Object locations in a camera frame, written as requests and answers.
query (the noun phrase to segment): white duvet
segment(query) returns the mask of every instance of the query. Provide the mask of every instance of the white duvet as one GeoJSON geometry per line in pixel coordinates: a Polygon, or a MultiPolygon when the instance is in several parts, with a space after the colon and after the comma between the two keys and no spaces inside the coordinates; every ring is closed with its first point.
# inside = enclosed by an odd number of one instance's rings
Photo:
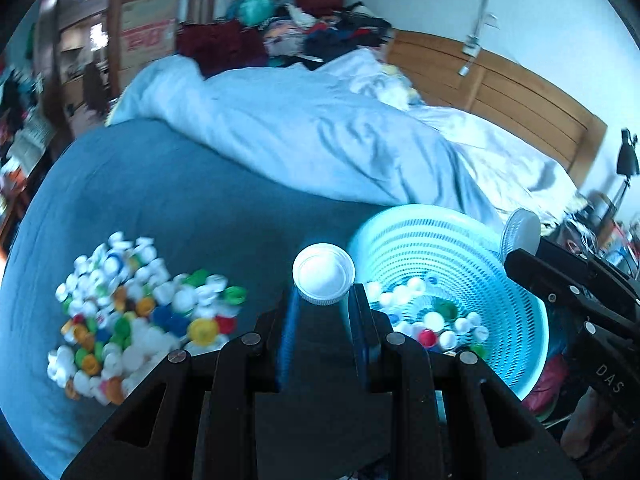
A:
{"type": "Polygon", "coordinates": [[[575,192],[557,163],[494,124],[409,102],[406,83],[367,50],[314,72],[247,68],[208,80],[191,59],[167,57],[136,76],[111,124],[134,118],[166,121],[285,186],[440,205],[497,231],[521,206],[556,218],[575,192]]]}

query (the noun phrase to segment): plastic basket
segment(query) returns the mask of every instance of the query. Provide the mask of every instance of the plastic basket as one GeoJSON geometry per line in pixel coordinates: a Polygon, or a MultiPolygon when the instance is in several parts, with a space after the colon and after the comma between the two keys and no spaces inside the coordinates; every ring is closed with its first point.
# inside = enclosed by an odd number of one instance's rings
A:
{"type": "MultiPolygon", "coordinates": [[[[460,316],[477,312],[490,331],[487,364],[520,399],[535,386],[548,348],[542,301],[512,282],[498,259],[500,237],[461,213],[427,205],[388,209],[369,219],[348,249],[356,281],[377,281],[383,290],[427,277],[427,295],[453,299],[460,316]]],[[[379,309],[377,303],[372,308],[379,309]]],[[[430,309],[418,297],[397,307],[409,322],[430,309]]],[[[462,344],[472,337],[464,336],[462,344]]]]}

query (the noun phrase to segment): wooden headboard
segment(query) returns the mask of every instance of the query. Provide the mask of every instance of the wooden headboard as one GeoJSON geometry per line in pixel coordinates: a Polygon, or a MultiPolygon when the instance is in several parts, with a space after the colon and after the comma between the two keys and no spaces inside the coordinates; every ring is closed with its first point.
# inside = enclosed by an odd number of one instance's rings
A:
{"type": "Polygon", "coordinates": [[[483,50],[465,77],[463,44],[396,31],[388,62],[402,69],[424,101],[485,118],[557,160],[580,186],[607,125],[539,75],[483,50]]]}

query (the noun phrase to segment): screw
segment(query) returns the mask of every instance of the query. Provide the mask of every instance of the screw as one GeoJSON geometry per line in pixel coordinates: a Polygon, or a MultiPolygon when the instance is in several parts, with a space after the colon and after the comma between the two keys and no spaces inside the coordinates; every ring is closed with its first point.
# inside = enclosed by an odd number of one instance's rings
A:
{"type": "Polygon", "coordinates": [[[404,343],[404,334],[399,332],[389,332],[386,335],[386,341],[391,345],[401,345],[404,343]]]}
{"type": "Polygon", "coordinates": [[[478,356],[473,352],[462,352],[460,354],[460,360],[465,365],[474,365],[478,362],[478,356]]]}
{"type": "Polygon", "coordinates": [[[261,339],[260,334],[255,332],[247,332],[241,337],[242,344],[247,346],[257,345],[261,339]]]}
{"type": "Polygon", "coordinates": [[[187,352],[184,350],[173,350],[169,352],[169,362],[170,363],[181,363],[187,358],[187,352]]]}

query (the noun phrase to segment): pile of bottle caps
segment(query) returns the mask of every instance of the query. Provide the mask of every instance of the pile of bottle caps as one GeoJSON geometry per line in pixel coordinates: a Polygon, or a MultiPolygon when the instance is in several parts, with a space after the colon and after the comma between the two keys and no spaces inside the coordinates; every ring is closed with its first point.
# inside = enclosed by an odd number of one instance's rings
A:
{"type": "Polygon", "coordinates": [[[203,269],[172,278],[152,238],[114,233],[56,289],[69,320],[47,374],[70,399],[121,404],[170,351],[222,348],[245,297],[203,269]]]}
{"type": "Polygon", "coordinates": [[[369,282],[365,289],[371,307],[385,312],[396,332],[414,338],[427,350],[455,355],[471,349],[487,357],[489,330],[480,314],[463,315],[459,302],[438,285],[432,272],[413,276],[386,292],[380,282],[369,282]]]}

